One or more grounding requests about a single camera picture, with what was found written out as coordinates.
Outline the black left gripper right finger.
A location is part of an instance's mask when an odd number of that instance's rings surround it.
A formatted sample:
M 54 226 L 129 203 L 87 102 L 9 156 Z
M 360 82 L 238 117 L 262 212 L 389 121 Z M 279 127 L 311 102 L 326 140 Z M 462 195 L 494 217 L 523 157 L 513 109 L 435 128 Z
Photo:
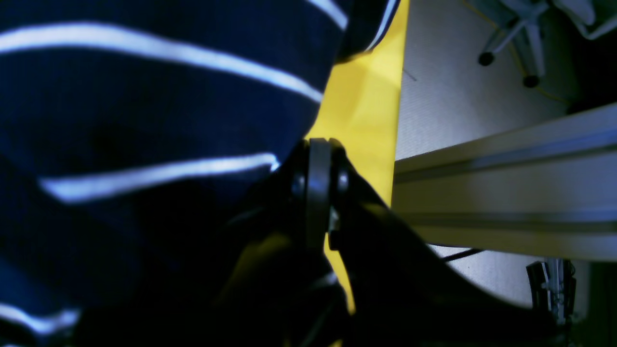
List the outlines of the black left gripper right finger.
M 507 303 L 448 266 L 357 173 L 345 149 L 324 141 L 336 213 L 328 246 L 339 253 L 355 312 L 344 347 L 557 347 L 551 314 Z

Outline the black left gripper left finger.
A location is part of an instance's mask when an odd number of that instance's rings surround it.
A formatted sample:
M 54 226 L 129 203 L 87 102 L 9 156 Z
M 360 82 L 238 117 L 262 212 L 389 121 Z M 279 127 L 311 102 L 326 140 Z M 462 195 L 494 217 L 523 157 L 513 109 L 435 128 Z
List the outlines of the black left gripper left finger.
M 73 344 L 201 346 L 268 323 L 288 286 L 321 273 L 321 256 L 302 252 L 317 144 L 284 164 L 265 152 L 77 179 L 75 202 L 129 212 L 115 228 L 133 231 L 143 270 L 126 303 L 86 312 Z

